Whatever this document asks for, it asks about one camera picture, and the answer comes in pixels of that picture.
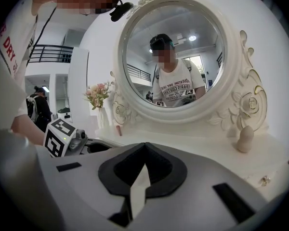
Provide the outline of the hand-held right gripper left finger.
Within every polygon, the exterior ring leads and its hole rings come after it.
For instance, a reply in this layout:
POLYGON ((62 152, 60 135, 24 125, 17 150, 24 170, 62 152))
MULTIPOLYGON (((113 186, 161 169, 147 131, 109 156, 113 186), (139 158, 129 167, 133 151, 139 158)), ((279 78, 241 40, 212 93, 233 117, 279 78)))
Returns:
POLYGON ((145 165, 145 158, 145 143, 133 145, 100 165, 99 180, 110 194, 129 196, 131 186, 145 165))

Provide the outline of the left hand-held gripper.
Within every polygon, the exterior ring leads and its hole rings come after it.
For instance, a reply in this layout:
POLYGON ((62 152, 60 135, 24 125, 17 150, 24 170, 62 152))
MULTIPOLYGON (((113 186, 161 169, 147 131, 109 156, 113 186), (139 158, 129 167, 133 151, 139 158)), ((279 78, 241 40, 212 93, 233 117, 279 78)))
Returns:
POLYGON ((51 157, 64 157, 78 155, 85 144, 89 154, 109 150, 114 146, 102 140, 88 141, 88 136, 82 129, 61 118, 49 123, 46 128, 43 146, 49 151, 51 157))

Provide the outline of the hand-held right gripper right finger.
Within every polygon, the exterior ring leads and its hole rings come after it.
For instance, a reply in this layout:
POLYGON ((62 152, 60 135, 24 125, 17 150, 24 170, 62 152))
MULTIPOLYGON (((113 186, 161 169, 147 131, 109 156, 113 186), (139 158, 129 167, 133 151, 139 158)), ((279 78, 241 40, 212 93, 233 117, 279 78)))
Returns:
POLYGON ((145 165, 148 170, 150 187, 145 191, 146 198, 166 197, 174 193, 187 177, 185 163, 159 149, 151 143, 145 143, 145 165))

